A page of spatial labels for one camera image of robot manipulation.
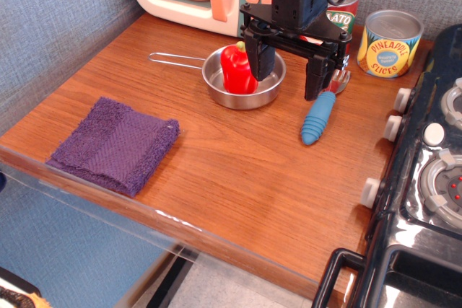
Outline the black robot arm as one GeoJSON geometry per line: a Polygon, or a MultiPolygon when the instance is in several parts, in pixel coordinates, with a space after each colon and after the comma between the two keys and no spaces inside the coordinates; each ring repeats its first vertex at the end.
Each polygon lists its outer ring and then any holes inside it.
{"type": "Polygon", "coordinates": [[[305,99],[315,100],[337,70],[345,68],[352,36],[327,17],[334,0],[271,0],[241,6],[241,33],[252,75],[264,80],[274,68],[276,50],[307,59],[305,99]]]}

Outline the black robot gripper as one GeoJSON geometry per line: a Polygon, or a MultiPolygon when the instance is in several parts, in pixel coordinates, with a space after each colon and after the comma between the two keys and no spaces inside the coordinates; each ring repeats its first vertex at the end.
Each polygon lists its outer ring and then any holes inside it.
{"type": "Polygon", "coordinates": [[[328,5],[344,0],[271,0],[241,6],[242,37],[253,77],[263,81],[274,69],[275,50],[301,56],[306,64],[305,99],[315,100],[330,83],[335,66],[348,61],[352,36],[332,23],[328,5]]]}

